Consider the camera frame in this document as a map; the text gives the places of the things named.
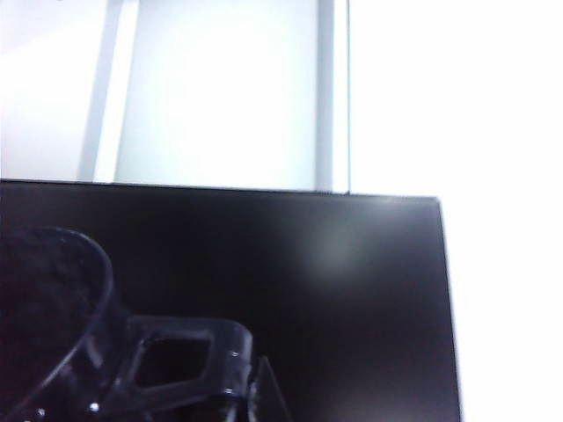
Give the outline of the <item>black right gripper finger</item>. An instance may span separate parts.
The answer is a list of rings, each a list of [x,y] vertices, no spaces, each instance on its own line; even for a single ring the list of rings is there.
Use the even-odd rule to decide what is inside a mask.
[[[274,370],[261,356],[249,385],[247,420],[252,422],[290,422],[292,417]]]

